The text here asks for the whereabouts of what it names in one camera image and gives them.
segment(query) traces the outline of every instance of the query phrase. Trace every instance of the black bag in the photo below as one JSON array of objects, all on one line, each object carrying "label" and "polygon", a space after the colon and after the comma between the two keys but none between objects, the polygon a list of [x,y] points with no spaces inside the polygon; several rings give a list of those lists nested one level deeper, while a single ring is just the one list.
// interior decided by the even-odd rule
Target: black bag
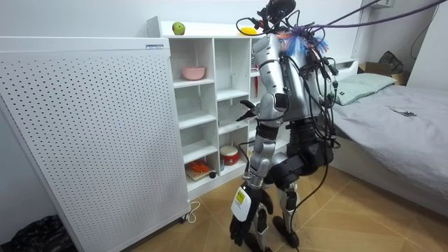
[{"label": "black bag", "polygon": [[77,252],[58,216],[47,216],[22,228],[10,245],[14,252]]},{"label": "black bag", "polygon": [[391,74],[401,74],[403,72],[403,63],[391,52],[387,51],[378,63],[391,65]]}]

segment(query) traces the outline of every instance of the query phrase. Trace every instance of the wooden floor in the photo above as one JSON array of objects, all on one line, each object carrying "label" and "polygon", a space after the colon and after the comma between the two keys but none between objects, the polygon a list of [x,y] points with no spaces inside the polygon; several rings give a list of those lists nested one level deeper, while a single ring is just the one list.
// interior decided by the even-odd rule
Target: wooden floor
[{"label": "wooden floor", "polygon": [[[323,169],[298,181],[301,198],[320,182]],[[201,196],[194,224],[173,224],[126,251],[249,251],[229,238],[230,205],[236,178]],[[276,188],[268,193],[277,201]],[[281,215],[274,205],[274,215]],[[296,251],[272,225],[267,240],[273,251]],[[330,168],[327,181],[309,198],[295,220],[301,252],[442,252],[448,251],[448,220],[389,192]]]}]

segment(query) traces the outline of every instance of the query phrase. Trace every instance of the green apple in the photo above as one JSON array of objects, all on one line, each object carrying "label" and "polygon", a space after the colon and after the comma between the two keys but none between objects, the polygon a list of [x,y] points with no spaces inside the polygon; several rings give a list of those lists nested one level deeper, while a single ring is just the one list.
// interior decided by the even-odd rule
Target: green apple
[{"label": "green apple", "polygon": [[173,32],[175,35],[184,35],[185,25],[183,25],[181,22],[175,22],[173,24]]}]

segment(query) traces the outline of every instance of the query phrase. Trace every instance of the pillow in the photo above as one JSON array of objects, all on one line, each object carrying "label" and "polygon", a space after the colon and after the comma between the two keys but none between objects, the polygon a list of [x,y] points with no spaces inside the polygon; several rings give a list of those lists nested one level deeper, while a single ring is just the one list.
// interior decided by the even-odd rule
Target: pillow
[{"label": "pillow", "polygon": [[362,73],[338,81],[336,103],[348,105],[392,85],[397,80],[373,73]]}]

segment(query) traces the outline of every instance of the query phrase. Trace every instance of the cardboard box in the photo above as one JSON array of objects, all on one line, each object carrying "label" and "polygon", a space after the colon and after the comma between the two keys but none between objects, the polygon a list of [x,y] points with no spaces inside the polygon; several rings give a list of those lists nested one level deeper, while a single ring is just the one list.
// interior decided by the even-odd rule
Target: cardboard box
[{"label": "cardboard box", "polygon": [[374,63],[366,62],[365,64],[359,64],[358,74],[369,73],[369,74],[379,74],[383,76],[388,76],[396,79],[395,85],[406,86],[411,73],[408,71],[403,71],[398,74],[391,74],[391,65],[384,63]]}]

